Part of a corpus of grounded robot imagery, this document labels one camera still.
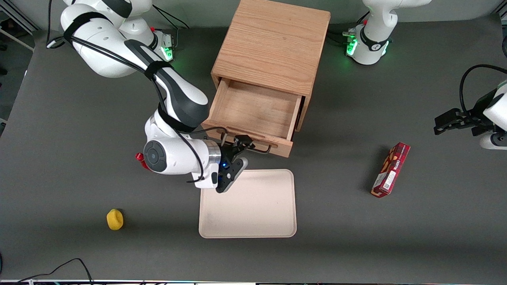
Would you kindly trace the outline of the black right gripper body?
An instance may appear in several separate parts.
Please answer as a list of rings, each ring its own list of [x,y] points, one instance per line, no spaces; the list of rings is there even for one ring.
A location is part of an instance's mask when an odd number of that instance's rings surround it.
[[[243,171],[243,158],[227,158],[226,147],[221,147],[221,159],[218,164],[217,193],[225,193]]]

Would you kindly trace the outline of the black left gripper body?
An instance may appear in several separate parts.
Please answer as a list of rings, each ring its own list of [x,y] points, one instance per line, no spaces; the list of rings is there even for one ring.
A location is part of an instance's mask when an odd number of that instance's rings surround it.
[[[462,110],[458,110],[455,112],[458,116],[458,125],[456,128],[465,129],[465,128],[473,128],[480,127],[483,129],[493,129],[494,124],[491,120],[487,119],[481,112],[475,112],[473,110],[469,110],[466,112],[462,112]]]

